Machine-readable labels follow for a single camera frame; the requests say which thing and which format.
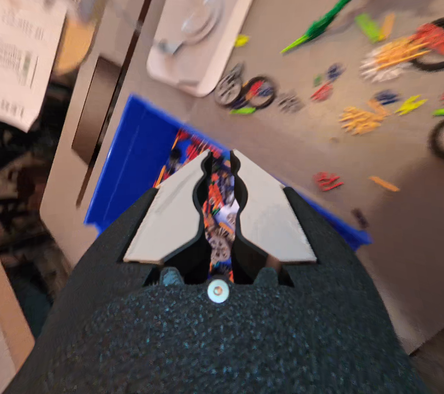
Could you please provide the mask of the yellow half-circle connector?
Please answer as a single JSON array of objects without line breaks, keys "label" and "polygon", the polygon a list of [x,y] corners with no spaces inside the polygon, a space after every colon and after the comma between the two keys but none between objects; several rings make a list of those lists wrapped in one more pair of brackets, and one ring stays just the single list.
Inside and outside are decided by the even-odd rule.
[{"label": "yellow half-circle connector", "polygon": [[384,114],[351,106],[344,109],[339,123],[341,124],[341,129],[353,136],[357,136],[377,129],[381,126],[384,119]]}]

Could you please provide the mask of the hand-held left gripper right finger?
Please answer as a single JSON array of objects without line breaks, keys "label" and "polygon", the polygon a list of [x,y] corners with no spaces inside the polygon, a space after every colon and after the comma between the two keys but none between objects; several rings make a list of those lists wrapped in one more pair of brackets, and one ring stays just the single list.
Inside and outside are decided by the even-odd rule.
[{"label": "hand-held left gripper right finger", "polygon": [[289,189],[237,149],[230,151],[230,165],[238,203],[231,249],[234,283],[252,284],[264,268],[285,281],[285,266],[317,264]]}]

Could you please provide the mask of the small orange connector piece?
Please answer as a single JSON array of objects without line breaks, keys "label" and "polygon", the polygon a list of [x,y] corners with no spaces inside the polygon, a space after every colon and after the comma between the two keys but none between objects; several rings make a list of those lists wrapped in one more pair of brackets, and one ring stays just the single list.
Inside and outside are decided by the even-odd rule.
[{"label": "small orange connector piece", "polygon": [[375,114],[381,117],[387,117],[390,115],[390,112],[388,112],[378,100],[370,99],[368,100],[367,104]]}]

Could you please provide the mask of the red fan connector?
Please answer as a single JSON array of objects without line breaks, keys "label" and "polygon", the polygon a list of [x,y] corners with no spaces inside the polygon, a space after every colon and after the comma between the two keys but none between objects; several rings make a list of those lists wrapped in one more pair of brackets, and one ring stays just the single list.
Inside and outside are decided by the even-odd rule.
[{"label": "red fan connector", "polygon": [[330,172],[318,172],[313,176],[313,181],[322,192],[331,191],[344,185],[339,175]]}]

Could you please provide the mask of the white adjustable book stand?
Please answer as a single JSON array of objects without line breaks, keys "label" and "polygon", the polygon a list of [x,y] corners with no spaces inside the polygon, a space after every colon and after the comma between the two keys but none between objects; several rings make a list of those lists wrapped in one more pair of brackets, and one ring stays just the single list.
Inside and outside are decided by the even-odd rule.
[{"label": "white adjustable book stand", "polygon": [[219,82],[253,0],[165,0],[147,72],[205,97]]}]

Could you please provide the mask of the blue tagged plastic bin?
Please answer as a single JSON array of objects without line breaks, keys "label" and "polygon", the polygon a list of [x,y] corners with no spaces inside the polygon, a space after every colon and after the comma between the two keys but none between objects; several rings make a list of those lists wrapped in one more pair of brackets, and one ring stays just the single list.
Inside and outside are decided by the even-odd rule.
[{"label": "blue tagged plastic bin", "polygon": [[[192,151],[193,154],[207,148],[212,151],[213,173],[220,175],[218,181],[211,179],[214,182],[214,191],[217,184],[222,196],[225,191],[228,193],[229,185],[222,183],[222,175],[231,173],[229,149],[152,103],[131,95],[115,131],[85,218],[86,225],[97,228],[98,240],[104,240],[103,232],[154,186],[161,166],[167,164],[167,157],[176,138],[179,138],[175,149],[181,152],[180,163],[191,158]],[[302,194],[301,197],[331,225],[330,230],[337,231],[336,236],[341,235],[344,238],[353,251],[359,246],[370,244],[371,239],[367,232],[352,228],[324,207]],[[230,253],[226,259],[215,260],[216,264],[209,264],[208,280],[221,277],[233,282]]]}]

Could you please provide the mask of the pile of construction toy pieces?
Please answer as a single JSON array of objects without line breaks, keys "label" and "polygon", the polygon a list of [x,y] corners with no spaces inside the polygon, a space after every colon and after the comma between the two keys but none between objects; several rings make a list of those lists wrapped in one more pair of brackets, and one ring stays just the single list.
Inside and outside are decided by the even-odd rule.
[{"label": "pile of construction toy pieces", "polygon": [[230,161],[222,150],[185,129],[179,129],[154,187],[159,188],[161,183],[206,150],[210,150],[213,157],[208,197],[202,208],[205,236],[211,246],[208,277],[222,275],[234,282],[231,250],[239,205],[234,197]]}]

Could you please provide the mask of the grey spoked toy wheel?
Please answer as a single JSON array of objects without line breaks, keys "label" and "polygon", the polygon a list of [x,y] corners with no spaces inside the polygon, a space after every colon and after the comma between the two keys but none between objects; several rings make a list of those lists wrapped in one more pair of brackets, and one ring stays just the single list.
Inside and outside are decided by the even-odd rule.
[{"label": "grey spoked toy wheel", "polygon": [[228,73],[214,89],[214,99],[221,107],[230,107],[242,91],[242,77],[233,77]]}]

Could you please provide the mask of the thin orange rod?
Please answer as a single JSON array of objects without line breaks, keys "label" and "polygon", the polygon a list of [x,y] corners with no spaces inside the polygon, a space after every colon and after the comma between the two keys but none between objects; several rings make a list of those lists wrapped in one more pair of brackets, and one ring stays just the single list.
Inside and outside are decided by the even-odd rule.
[{"label": "thin orange rod", "polygon": [[380,177],[378,177],[376,175],[369,176],[369,180],[371,180],[376,185],[384,188],[387,191],[390,191],[390,192],[400,192],[400,188],[399,187],[395,186],[394,184],[392,184],[392,183],[390,183],[390,182],[388,182],[386,180],[383,180],[382,178],[380,178]]}]

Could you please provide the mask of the short yellow rod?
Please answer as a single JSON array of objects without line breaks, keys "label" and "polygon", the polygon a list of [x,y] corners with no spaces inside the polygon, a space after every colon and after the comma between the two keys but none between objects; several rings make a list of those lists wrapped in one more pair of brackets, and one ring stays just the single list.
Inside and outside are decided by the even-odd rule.
[{"label": "short yellow rod", "polygon": [[385,19],[383,20],[379,30],[379,35],[378,35],[379,42],[387,40],[391,36],[395,22],[395,17],[396,17],[395,13],[391,13],[385,16]]}]

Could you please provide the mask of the white printed instruction sheet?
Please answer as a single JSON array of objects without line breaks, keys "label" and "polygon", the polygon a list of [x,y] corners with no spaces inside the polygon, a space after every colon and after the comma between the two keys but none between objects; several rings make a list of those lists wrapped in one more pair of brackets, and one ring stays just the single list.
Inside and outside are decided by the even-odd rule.
[{"label": "white printed instruction sheet", "polygon": [[65,23],[63,0],[0,0],[0,119],[28,132],[40,114]]}]

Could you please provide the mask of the yellow fan connector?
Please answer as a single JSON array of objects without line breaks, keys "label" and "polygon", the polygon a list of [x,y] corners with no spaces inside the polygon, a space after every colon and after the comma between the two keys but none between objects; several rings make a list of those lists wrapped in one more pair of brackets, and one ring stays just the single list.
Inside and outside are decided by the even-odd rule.
[{"label": "yellow fan connector", "polygon": [[375,55],[377,69],[386,69],[420,58],[431,49],[424,38],[403,37],[382,46]]}]

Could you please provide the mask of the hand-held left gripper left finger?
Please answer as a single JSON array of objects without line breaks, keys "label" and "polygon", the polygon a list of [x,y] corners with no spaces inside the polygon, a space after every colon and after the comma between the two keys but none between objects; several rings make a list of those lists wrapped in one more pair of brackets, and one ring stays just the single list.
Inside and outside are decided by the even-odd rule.
[{"label": "hand-held left gripper left finger", "polygon": [[176,268],[186,284],[208,279],[211,246],[203,205],[213,155],[205,150],[155,189],[155,196],[123,256],[125,263]]}]

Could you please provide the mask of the light wooden table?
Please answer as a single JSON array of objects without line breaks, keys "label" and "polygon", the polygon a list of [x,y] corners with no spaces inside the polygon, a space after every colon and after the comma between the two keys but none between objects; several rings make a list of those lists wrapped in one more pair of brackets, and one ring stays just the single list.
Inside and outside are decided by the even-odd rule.
[{"label": "light wooden table", "polygon": [[96,33],[96,22],[82,22],[66,18],[52,70],[62,76],[76,70],[89,53]]}]

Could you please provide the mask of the white snowflake connector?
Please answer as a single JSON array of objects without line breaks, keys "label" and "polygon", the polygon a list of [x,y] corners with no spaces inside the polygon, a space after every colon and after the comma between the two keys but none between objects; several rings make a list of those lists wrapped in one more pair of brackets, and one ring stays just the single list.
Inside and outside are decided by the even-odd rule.
[{"label": "white snowflake connector", "polygon": [[409,68],[409,62],[389,60],[382,56],[381,49],[369,52],[359,67],[364,80],[371,82],[387,82],[397,79]]}]

